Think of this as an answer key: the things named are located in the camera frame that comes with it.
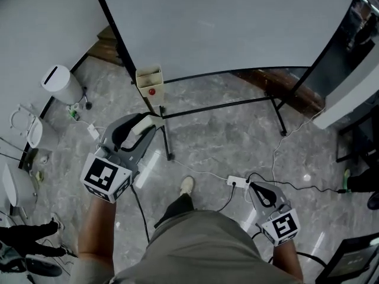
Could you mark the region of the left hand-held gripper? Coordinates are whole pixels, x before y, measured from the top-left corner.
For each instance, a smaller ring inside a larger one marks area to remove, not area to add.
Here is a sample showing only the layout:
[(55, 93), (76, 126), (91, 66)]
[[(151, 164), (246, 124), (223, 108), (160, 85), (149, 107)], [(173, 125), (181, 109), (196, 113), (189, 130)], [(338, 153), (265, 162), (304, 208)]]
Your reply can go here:
[(163, 118), (155, 117), (155, 125), (146, 129), (131, 148), (122, 147), (131, 129), (144, 114), (125, 115), (112, 122), (104, 131), (97, 149), (89, 153), (80, 181), (86, 190), (109, 203), (115, 203), (121, 194), (133, 184), (139, 174), (137, 166), (152, 142), (155, 132), (164, 124)]

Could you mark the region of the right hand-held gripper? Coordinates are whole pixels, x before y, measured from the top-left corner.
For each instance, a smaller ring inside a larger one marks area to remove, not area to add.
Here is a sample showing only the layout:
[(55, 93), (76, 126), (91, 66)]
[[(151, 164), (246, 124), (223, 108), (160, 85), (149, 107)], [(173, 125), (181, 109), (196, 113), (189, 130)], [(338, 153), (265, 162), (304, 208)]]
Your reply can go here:
[(270, 183), (249, 182), (248, 194), (256, 210), (274, 208), (258, 218), (256, 226), (276, 247), (292, 240), (300, 231), (296, 210), (285, 202), (282, 190)]

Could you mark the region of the person's right forearm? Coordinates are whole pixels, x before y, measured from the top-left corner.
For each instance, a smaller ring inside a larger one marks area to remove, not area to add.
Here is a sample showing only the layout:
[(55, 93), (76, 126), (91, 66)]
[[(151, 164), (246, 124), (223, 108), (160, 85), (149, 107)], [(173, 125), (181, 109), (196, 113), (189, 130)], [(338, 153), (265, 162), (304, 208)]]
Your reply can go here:
[(293, 240), (274, 247), (272, 264), (303, 283), (303, 272)]

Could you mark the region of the person's left forearm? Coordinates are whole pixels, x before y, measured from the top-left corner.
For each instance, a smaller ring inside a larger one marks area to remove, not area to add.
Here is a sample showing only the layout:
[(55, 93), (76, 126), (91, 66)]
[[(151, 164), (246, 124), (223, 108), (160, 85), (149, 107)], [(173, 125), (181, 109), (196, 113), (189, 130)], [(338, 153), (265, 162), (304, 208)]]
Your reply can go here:
[(114, 270), (116, 204), (93, 196), (78, 238), (78, 257)]

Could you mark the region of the white power strip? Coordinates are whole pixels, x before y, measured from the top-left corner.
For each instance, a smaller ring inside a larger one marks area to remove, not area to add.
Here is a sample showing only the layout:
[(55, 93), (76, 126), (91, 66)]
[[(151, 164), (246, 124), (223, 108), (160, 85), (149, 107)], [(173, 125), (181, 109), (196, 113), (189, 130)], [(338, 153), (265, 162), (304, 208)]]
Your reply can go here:
[(228, 176), (227, 185), (235, 188), (247, 189), (250, 185), (250, 181), (244, 177)]

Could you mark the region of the black toilet brush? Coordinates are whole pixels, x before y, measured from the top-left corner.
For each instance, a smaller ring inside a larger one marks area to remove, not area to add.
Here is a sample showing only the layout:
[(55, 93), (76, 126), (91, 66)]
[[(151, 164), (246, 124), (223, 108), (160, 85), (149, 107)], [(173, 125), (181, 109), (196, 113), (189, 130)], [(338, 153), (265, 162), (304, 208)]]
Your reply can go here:
[(83, 86), (82, 87), (82, 91), (83, 91), (83, 98), (85, 100), (85, 109), (86, 110), (91, 110), (92, 109), (92, 103), (89, 101), (88, 97), (87, 97), (87, 87), (86, 86)]

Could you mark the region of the beige box with red button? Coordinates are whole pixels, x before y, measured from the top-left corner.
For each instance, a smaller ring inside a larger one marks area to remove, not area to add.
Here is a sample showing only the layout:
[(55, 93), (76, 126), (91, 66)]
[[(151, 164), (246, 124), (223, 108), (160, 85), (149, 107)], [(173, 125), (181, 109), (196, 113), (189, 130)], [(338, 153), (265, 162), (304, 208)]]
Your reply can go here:
[(136, 85), (142, 97), (152, 105), (163, 105), (165, 91), (162, 69), (158, 64), (137, 69)]

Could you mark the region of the person's beige shoe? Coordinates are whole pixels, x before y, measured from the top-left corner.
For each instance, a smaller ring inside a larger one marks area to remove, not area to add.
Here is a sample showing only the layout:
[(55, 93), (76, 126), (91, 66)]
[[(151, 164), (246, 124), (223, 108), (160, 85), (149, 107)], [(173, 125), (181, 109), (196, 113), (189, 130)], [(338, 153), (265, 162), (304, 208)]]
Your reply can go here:
[(192, 176), (186, 176), (185, 178), (183, 178), (179, 195), (180, 196), (185, 195), (185, 194), (191, 195), (192, 190), (194, 188), (194, 183), (195, 183), (195, 180)]

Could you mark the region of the person's beige shirt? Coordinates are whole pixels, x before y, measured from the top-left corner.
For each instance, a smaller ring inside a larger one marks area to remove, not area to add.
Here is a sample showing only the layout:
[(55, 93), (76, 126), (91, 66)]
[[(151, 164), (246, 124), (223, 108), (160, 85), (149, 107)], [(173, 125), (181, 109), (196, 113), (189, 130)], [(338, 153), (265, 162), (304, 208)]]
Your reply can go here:
[(192, 211), (163, 222), (141, 261), (118, 273), (78, 259), (70, 284), (301, 284), (263, 261), (238, 223), (215, 211)]

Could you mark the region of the person's black trousers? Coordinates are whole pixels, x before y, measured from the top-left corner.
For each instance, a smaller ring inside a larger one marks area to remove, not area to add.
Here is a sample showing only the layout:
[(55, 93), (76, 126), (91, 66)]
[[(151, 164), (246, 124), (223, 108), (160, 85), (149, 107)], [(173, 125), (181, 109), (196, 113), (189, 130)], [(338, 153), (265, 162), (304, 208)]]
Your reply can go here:
[(167, 207), (163, 217), (154, 225), (154, 228), (157, 229), (158, 226), (161, 225), (161, 223), (163, 223), (164, 221), (170, 218), (173, 218), (177, 215), (181, 215), (186, 212), (191, 212), (193, 210), (194, 210), (194, 206), (193, 206), (191, 195), (188, 193), (183, 193), (182, 195), (179, 196), (178, 199), (173, 201), (173, 203), (171, 203)]

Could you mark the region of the white lidded bin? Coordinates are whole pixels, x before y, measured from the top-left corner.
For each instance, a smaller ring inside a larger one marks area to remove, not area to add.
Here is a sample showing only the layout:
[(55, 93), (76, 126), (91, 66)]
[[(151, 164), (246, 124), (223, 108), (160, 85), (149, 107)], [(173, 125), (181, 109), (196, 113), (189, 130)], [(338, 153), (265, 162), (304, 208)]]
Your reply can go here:
[(47, 71), (41, 80), (41, 86), (66, 105), (74, 105), (83, 98), (81, 84), (67, 67), (59, 64)]

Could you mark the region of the white toilet with raised seat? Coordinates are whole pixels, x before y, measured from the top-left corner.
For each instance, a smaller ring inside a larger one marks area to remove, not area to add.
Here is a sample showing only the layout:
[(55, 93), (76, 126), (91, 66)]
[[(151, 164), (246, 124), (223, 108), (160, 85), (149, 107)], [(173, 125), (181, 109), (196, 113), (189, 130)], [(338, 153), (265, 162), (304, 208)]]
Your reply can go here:
[(9, 116), (10, 129), (24, 137), (33, 149), (55, 151), (59, 136), (53, 127), (26, 107), (18, 104)]

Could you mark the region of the black-framed screen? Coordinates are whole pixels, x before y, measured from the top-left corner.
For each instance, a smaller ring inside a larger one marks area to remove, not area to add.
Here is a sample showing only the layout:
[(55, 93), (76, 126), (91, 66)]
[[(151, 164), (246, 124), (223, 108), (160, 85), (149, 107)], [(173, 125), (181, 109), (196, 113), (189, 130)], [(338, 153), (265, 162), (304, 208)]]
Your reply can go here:
[(344, 239), (315, 284), (344, 284), (370, 269), (379, 251), (379, 233)]

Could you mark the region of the black metal chair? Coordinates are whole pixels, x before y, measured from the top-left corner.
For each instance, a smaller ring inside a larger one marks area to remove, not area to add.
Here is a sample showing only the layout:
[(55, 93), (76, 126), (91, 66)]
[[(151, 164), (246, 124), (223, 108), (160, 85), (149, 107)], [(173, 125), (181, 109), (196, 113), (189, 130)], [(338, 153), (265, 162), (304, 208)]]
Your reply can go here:
[[(351, 136), (351, 151), (339, 157), (339, 141), (346, 134)], [(374, 167), (379, 162), (379, 104), (374, 105), (360, 119), (338, 131), (336, 162), (353, 160), (357, 164), (359, 159), (368, 167)]]

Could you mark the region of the white cabinet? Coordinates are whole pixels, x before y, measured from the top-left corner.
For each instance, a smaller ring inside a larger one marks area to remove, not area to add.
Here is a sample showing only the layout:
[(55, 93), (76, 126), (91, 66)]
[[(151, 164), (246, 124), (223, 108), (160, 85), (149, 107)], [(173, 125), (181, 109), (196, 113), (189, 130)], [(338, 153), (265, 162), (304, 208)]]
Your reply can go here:
[(320, 129), (325, 129), (340, 120), (379, 90), (379, 65), (363, 78), (354, 81), (351, 74), (326, 98), (326, 109), (313, 120)]

